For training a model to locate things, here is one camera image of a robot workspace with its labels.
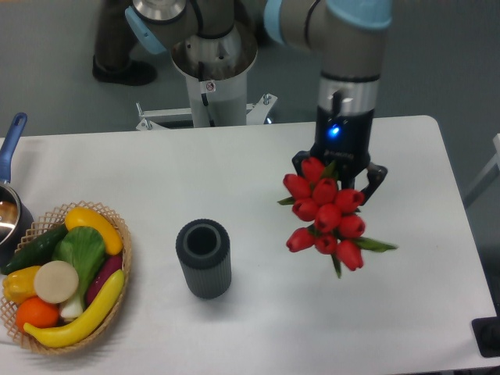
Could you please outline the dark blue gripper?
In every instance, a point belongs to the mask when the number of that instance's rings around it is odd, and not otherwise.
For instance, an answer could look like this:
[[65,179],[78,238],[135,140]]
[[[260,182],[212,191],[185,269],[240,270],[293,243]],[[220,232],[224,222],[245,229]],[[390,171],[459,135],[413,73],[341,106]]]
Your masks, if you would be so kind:
[[337,178],[343,184],[352,184],[367,170],[368,184],[361,190],[365,205],[388,175],[385,166],[370,162],[369,143],[374,111],[358,115],[333,114],[325,109],[316,111],[315,139],[310,150],[300,151],[292,158],[298,176],[310,178],[310,157],[325,166],[335,163]]

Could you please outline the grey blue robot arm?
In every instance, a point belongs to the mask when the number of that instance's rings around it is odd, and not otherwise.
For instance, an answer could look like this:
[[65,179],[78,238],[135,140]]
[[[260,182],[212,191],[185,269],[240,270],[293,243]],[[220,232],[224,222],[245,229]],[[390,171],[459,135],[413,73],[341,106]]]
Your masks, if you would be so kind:
[[[368,147],[391,9],[389,1],[268,1],[263,12],[273,40],[322,56],[315,140],[293,158],[296,171],[316,157],[335,165],[343,188],[366,172],[366,198],[387,175]],[[135,1],[125,12],[144,48],[169,52],[184,75],[196,127],[248,121],[246,75],[257,44],[234,10],[232,1]]]

